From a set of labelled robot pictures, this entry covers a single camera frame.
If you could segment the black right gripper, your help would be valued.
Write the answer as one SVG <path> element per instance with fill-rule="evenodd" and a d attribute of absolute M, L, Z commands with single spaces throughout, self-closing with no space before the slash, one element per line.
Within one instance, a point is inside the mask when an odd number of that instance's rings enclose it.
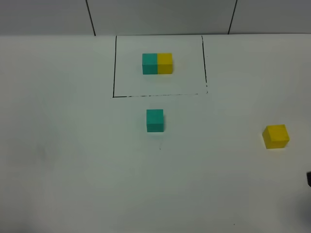
<path fill-rule="evenodd" d="M 307 183 L 309 185 L 309 187 L 311 187 L 311 172 L 307 172 L 306 173 L 306 176 L 307 176 Z"/>

